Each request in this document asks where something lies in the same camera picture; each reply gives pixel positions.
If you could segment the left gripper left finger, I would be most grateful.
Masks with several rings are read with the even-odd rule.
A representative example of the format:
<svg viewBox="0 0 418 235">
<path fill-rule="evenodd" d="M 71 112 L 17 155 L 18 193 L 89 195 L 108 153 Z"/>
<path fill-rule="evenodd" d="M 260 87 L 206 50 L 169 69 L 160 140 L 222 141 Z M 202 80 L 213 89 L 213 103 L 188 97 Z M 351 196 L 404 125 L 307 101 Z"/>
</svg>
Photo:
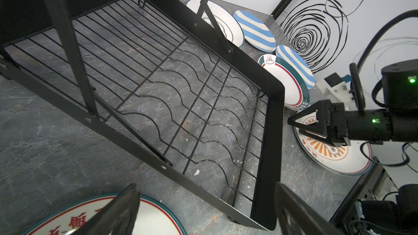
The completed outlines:
<svg viewBox="0 0 418 235">
<path fill-rule="evenodd" d="M 132 235 L 140 206 L 140 192 L 130 184 L 74 235 Z"/>
</svg>

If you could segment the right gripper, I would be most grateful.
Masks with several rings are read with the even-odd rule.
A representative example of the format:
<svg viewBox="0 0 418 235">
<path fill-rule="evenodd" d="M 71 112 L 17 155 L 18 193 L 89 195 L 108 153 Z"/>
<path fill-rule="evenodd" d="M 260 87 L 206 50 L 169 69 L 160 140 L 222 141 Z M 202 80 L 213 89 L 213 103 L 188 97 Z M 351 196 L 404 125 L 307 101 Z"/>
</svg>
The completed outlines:
<svg viewBox="0 0 418 235">
<path fill-rule="evenodd" d="M 334 147 L 350 146 L 346 111 L 343 103 L 331 103 L 331 100 L 321 100 L 311 104 L 306 109 L 299 111 L 288 118 L 290 126 L 301 127 L 311 124 L 327 126 L 328 137 L 324 138 L 299 128 L 299 133 L 324 144 Z"/>
</svg>

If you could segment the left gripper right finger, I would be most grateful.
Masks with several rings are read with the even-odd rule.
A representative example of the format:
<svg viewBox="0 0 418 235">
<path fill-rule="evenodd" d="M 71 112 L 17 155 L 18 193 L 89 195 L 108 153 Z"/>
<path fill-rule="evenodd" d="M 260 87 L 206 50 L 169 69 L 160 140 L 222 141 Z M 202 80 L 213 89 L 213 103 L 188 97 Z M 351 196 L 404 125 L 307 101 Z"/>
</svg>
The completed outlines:
<svg viewBox="0 0 418 235">
<path fill-rule="evenodd" d="M 283 235 L 341 234 L 341 231 L 280 182 L 275 184 L 275 212 Z"/>
</svg>

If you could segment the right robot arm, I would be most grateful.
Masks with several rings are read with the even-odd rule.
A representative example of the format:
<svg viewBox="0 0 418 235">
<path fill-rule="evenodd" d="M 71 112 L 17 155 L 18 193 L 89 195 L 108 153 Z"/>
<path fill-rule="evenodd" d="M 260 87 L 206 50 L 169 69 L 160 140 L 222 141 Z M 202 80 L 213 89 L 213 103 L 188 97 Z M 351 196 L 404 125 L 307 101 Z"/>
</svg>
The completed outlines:
<svg viewBox="0 0 418 235">
<path fill-rule="evenodd" d="M 288 124 L 300 134 L 333 147 L 349 145 L 353 140 L 368 144 L 401 142 L 406 151 L 418 140 L 418 62 L 415 59 L 388 65 L 372 90 L 372 99 L 382 92 L 383 102 L 377 109 L 366 109 L 360 71 L 381 37 L 416 10 L 402 13 L 384 25 L 364 50 L 357 63 L 349 66 L 351 92 L 356 111 L 346 111 L 343 103 L 321 100 L 289 117 Z M 353 199 L 344 209 L 360 207 L 360 215 L 348 225 L 336 225 L 323 219 L 307 203 L 282 183 L 275 185 L 274 205 L 284 235 L 415 235 L 418 232 L 418 186 L 401 186 L 395 201 L 358 201 Z"/>
</svg>

